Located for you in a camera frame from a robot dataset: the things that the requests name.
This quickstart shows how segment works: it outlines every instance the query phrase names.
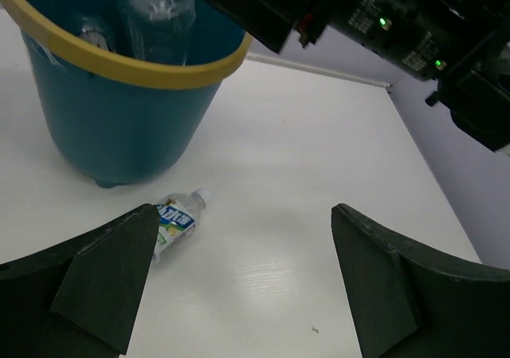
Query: white wall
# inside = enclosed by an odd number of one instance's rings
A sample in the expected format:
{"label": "white wall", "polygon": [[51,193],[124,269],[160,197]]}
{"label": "white wall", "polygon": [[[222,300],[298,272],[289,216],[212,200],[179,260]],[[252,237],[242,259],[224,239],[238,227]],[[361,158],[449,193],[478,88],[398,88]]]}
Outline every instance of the white wall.
{"label": "white wall", "polygon": [[391,97],[484,264],[510,269],[510,158],[459,130],[428,84],[405,76]]}
{"label": "white wall", "polygon": [[[277,57],[258,42],[253,43],[250,51]],[[310,45],[307,49],[301,47],[298,34],[294,33],[280,58],[391,84],[397,82],[403,75],[402,71],[387,61],[333,29],[327,29],[317,44]]]}

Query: white table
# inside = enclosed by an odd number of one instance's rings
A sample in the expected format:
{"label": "white table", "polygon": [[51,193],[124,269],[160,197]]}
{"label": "white table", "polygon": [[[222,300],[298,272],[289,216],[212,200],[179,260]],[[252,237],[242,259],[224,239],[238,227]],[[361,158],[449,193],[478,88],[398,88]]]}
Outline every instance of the white table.
{"label": "white table", "polygon": [[104,190],[53,146],[5,11],[0,27],[0,262],[173,191],[214,194],[198,233],[151,270],[129,358],[359,357],[337,203],[477,261],[383,89],[247,61],[170,171]]}

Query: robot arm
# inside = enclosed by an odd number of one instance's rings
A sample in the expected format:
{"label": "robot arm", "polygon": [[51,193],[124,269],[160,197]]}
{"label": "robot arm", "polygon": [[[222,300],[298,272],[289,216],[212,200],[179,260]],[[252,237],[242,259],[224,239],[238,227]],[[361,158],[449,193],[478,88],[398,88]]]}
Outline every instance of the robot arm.
{"label": "robot arm", "polygon": [[279,53],[293,30],[306,47],[327,26],[421,80],[428,105],[487,148],[510,155],[510,0],[205,0]]}

